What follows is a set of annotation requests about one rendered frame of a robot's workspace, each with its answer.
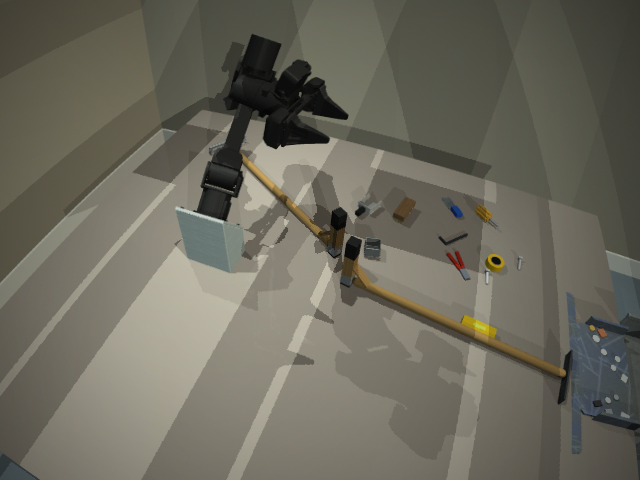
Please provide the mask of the yellow ribbed screwdriver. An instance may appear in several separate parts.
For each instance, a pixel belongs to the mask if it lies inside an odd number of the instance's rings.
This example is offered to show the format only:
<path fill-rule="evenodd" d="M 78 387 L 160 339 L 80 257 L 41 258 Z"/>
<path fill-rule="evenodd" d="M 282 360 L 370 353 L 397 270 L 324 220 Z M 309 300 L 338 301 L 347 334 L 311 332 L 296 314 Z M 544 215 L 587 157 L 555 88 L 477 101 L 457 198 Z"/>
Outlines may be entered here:
<path fill-rule="evenodd" d="M 489 220 L 495 224 L 496 227 L 499 227 L 498 224 L 495 223 L 494 220 L 491 219 L 492 214 L 482 205 L 479 205 L 475 211 L 477 213 L 477 215 L 479 217 L 481 217 L 485 222 L 488 222 Z"/>

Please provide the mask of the red-handled pliers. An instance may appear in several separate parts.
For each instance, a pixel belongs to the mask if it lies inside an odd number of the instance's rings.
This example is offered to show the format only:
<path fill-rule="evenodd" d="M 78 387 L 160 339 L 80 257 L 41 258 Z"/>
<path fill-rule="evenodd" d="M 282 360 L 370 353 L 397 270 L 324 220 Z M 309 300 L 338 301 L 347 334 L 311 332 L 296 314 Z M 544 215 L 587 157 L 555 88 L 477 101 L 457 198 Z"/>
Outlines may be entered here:
<path fill-rule="evenodd" d="M 464 263 L 462 261 L 462 258 L 459 254 L 459 252 L 455 252 L 456 256 L 457 256 L 457 260 L 459 262 L 459 264 L 456 262 L 456 259 L 451 255 L 451 254 L 447 254 L 448 258 L 452 261 L 452 263 L 456 266 L 457 270 L 462 274 L 462 277 L 464 280 L 470 279 L 470 275 L 469 273 L 465 270 L 464 267 Z"/>

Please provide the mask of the long wooden-handled rake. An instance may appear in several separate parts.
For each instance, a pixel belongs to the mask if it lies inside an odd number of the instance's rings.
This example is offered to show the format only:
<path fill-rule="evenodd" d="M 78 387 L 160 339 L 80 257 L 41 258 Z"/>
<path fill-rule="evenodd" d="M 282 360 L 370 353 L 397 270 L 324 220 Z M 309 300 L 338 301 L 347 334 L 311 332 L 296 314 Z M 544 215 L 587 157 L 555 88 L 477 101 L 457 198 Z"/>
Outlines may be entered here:
<path fill-rule="evenodd" d="M 333 258 L 341 255 L 348 213 L 341 207 L 333 210 L 330 231 L 324 232 L 243 153 L 239 153 L 243 156 L 243 164 L 328 247 L 328 253 Z"/>

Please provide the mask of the long wooden scraper with black blade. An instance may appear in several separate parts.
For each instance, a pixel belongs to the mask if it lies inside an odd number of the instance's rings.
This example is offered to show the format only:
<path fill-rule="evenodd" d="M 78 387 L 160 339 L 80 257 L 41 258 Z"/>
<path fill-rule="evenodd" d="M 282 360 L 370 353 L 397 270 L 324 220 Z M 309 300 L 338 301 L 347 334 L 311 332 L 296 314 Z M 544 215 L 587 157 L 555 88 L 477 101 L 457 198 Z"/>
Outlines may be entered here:
<path fill-rule="evenodd" d="M 565 401 L 567 396 L 567 387 L 569 384 L 569 374 L 573 354 L 572 349 L 565 356 L 563 369 L 555 366 L 554 364 L 548 363 L 545 360 L 541 360 L 536 356 L 532 356 L 529 353 L 527 354 L 526 352 L 521 351 L 518 348 L 512 347 L 511 345 L 508 345 L 497 339 L 493 339 L 489 335 L 485 335 L 480 331 L 476 331 L 475 329 L 467 327 L 464 324 L 456 322 L 446 316 L 444 317 L 443 315 L 438 314 L 431 309 L 426 309 L 425 307 L 414 303 L 411 300 L 402 298 L 397 294 L 390 292 L 380 286 L 375 286 L 371 283 L 367 275 L 358 265 L 361 244 L 362 240 L 354 236 L 351 236 L 346 242 L 340 284 L 350 288 L 353 283 L 354 286 L 360 289 L 363 289 L 365 291 L 367 290 L 368 292 L 377 295 L 391 303 L 394 303 L 397 306 L 401 306 L 417 315 L 421 315 L 434 323 L 439 323 L 440 325 L 452 329 L 457 333 L 460 333 L 466 337 L 470 337 L 471 339 L 481 342 L 484 345 L 486 344 L 490 348 L 494 348 L 504 354 L 508 354 L 509 356 L 514 357 L 515 359 L 519 359 L 522 362 L 524 361 L 527 364 L 539 368 L 540 370 L 544 370 L 551 375 L 562 378 L 558 405 Z M 355 277 L 355 274 L 357 277 Z"/>

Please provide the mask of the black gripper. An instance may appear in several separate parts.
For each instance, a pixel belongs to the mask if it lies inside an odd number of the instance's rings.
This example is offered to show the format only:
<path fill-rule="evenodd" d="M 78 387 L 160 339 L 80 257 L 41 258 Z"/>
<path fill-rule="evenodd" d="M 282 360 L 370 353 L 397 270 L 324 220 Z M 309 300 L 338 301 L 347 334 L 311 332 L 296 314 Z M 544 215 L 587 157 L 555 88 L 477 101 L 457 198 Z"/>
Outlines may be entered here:
<path fill-rule="evenodd" d="M 328 144 L 330 137 L 302 123 L 298 114 L 302 111 L 312 115 L 347 120 L 348 114 L 332 101 L 326 91 L 325 81 L 314 77 L 304 86 L 306 93 L 299 96 L 300 89 L 283 102 L 277 100 L 274 92 L 277 80 L 265 81 L 254 98 L 254 109 L 259 117 L 266 118 L 263 140 L 267 146 L 277 149 L 280 145 Z M 285 100 L 289 100 L 289 105 Z M 285 100 L 284 100 L 285 99 Z"/>

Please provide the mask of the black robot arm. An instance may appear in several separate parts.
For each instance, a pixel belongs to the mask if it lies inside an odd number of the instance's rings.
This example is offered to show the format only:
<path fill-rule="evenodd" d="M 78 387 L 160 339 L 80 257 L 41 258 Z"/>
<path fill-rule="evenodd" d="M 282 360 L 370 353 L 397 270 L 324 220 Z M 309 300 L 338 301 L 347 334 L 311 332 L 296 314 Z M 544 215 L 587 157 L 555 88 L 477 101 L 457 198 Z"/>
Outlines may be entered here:
<path fill-rule="evenodd" d="M 193 211 L 214 219 L 228 217 L 232 203 L 231 198 L 238 198 L 244 177 L 241 170 L 243 156 L 239 153 L 254 109 L 254 98 L 260 86 L 265 82 L 273 82 L 276 71 L 273 66 L 281 44 L 270 39 L 252 34 L 243 60 L 239 59 L 234 72 L 231 90 L 223 100 L 227 110 L 236 110 L 225 145 L 214 152 L 211 162 L 208 161 L 200 187 L 204 188 L 197 211 Z M 283 102 L 297 90 L 306 93 L 304 83 L 312 74 L 312 67 L 307 61 L 296 60 L 280 75 L 275 85 L 274 97 Z M 207 180 L 206 180 L 207 179 Z M 220 188 L 233 191 L 229 192 Z M 235 187 L 236 185 L 236 187 Z M 235 187 L 235 188 L 233 188 Z"/>

